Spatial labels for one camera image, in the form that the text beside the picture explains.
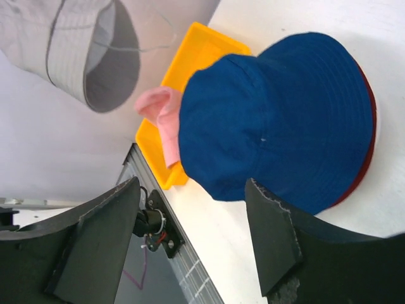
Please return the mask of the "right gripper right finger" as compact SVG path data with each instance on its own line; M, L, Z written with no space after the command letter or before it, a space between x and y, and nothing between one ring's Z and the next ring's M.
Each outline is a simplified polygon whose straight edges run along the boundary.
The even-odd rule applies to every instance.
M404 235L375 237L302 211L253 179L246 210L268 303L403 303Z

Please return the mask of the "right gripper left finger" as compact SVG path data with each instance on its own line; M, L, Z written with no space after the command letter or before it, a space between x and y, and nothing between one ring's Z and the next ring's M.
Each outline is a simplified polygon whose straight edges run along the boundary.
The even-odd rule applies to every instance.
M1 303L114 303L139 200L132 177L59 215L1 231Z

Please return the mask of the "dark red bucket hat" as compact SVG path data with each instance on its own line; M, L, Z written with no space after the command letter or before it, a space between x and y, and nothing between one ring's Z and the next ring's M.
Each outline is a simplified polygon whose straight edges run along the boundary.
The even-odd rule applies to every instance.
M364 105L366 106L366 113L361 117L363 119L361 121L363 123L363 126L359 131L359 136L357 138L358 148L362 148L361 155L358 157L358 159L362 157L362 161L361 165L358 165L359 170L351 185L346 189L344 193L342 193L337 201L330 206L330 208L344 201L360 185L361 181L364 179L369 169L375 147L375 138L377 133L377 106L375 96L363 70L359 65L357 65L357 67L359 69L359 73L363 79L364 87L366 89L366 97L364 102Z

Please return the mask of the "grey hat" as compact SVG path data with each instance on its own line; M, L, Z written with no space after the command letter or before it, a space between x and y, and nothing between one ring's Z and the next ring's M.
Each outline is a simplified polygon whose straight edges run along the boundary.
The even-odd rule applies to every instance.
M132 95L145 49L121 1L2 1L1 51L96 113Z

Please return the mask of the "blue hat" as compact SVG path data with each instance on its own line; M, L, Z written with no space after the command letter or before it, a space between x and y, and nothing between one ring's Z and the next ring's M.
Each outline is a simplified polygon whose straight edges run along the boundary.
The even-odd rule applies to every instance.
M330 208L362 161L357 65L333 37L307 32L197 71L180 106L185 173L218 201L243 200L254 179L310 214Z

